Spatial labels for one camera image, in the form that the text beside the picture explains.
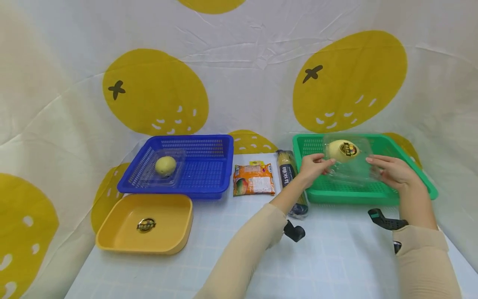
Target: hand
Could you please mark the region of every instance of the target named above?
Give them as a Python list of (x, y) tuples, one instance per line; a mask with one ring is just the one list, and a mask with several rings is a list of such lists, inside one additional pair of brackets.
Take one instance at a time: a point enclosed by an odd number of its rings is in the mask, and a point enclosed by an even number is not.
[(307, 155), (302, 159), (302, 166), (297, 177), (304, 180), (305, 188), (309, 188), (316, 178), (325, 174), (335, 164), (335, 159), (324, 160), (324, 154)]
[(408, 164), (398, 158), (371, 155), (366, 158), (367, 162), (381, 168), (381, 180), (388, 186), (402, 191), (407, 186), (425, 187), (422, 180), (408, 166)]

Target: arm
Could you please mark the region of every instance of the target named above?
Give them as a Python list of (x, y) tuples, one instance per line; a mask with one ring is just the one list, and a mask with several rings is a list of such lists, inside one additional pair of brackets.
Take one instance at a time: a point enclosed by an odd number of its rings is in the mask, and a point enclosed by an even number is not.
[(266, 249), (280, 241), (285, 215), (304, 189), (333, 161), (322, 161), (323, 155), (304, 157), (303, 171), (270, 203), (264, 205), (232, 237), (195, 299), (242, 299), (254, 271)]
[(400, 195), (400, 218), (409, 225), (393, 231), (402, 244), (396, 256), (404, 299), (459, 299), (445, 235), (438, 230), (425, 185), (402, 160), (375, 155), (367, 161), (383, 168), (382, 181)]

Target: beige arm sleeve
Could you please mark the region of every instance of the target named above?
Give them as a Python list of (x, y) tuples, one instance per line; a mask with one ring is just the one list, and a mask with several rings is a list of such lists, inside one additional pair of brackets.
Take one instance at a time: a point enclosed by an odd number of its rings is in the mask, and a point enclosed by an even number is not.
[(459, 299), (460, 287), (448, 257), (445, 235), (407, 225), (393, 232), (403, 299)]
[(280, 241), (284, 213), (266, 204), (232, 237), (194, 299), (243, 299), (263, 253)]

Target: table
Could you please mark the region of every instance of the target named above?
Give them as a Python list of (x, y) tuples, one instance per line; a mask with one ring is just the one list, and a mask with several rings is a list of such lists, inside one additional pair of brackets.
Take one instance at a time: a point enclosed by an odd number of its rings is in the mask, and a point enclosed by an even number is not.
[[(235, 155), (234, 164), (271, 163), (280, 190), (275, 154)], [(173, 256), (129, 255), (94, 247), (66, 299), (191, 299), (234, 233), (272, 196), (232, 197), (195, 202), (186, 247)], [(283, 237), (261, 260), (248, 299), (398, 299), (398, 277), (391, 232), (373, 224), (367, 206), (309, 206), (298, 243)], [(382, 208), (388, 218), (394, 207)], [(450, 258), (465, 299), (478, 299), (478, 274), (448, 240)]]

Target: orange snack package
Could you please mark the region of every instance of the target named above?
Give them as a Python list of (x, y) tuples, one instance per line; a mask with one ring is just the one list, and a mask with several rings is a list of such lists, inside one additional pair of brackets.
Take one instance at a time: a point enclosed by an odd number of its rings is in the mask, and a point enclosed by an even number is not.
[(247, 194), (275, 194), (272, 166), (234, 166), (234, 196)]

